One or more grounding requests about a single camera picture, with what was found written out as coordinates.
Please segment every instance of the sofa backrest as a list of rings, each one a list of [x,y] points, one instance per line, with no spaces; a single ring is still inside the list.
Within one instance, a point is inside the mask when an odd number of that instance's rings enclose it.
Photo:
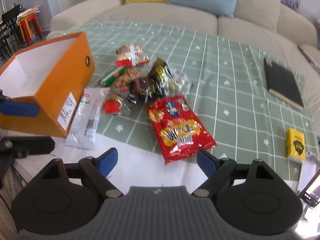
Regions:
[[[277,32],[296,45],[317,47],[314,25],[280,0],[237,0],[234,16]]]

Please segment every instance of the metal bolt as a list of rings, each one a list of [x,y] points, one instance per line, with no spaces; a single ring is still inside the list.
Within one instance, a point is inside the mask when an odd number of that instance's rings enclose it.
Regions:
[[[111,198],[116,198],[121,196],[121,192],[117,189],[109,189],[106,191],[106,196]]]
[[[197,197],[207,197],[209,196],[210,192],[204,188],[199,188],[193,194]]]
[[[4,145],[8,148],[8,149],[11,149],[13,147],[13,144],[11,141],[5,141],[4,142]]]

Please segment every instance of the open box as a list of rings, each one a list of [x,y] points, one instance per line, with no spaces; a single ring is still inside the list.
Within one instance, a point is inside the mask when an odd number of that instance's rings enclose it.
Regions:
[[[16,52],[0,69],[0,128],[65,137],[94,72],[84,32],[43,41]]]

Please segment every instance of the couch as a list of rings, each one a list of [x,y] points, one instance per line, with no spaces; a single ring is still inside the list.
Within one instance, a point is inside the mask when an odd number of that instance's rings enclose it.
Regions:
[[[320,135],[320,53],[316,50],[314,25],[280,0],[237,0],[234,18],[173,4],[146,2],[124,4],[124,0],[87,0],[51,20],[51,33],[93,20],[142,21],[177,25],[189,30],[221,35],[252,45],[286,63],[305,77],[303,96]],[[312,55],[319,64],[311,65]]]

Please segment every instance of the checkered tablecloth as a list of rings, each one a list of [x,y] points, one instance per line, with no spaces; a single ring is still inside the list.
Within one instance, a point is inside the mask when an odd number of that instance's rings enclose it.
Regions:
[[[306,151],[319,155],[309,112],[290,107],[266,90],[267,52],[225,37],[150,23],[95,22],[61,35],[77,31],[86,32],[96,64],[90,87],[115,68],[115,49],[126,43],[141,44],[150,58],[161,57],[170,68],[184,71],[194,84],[187,101],[218,143],[209,150],[214,156],[226,155],[238,163],[260,158],[283,179],[298,180],[300,164],[286,158],[289,127],[302,131]],[[301,88],[304,78],[294,74]],[[98,133],[159,154],[145,107],[138,104],[131,111],[130,117],[103,115]]]

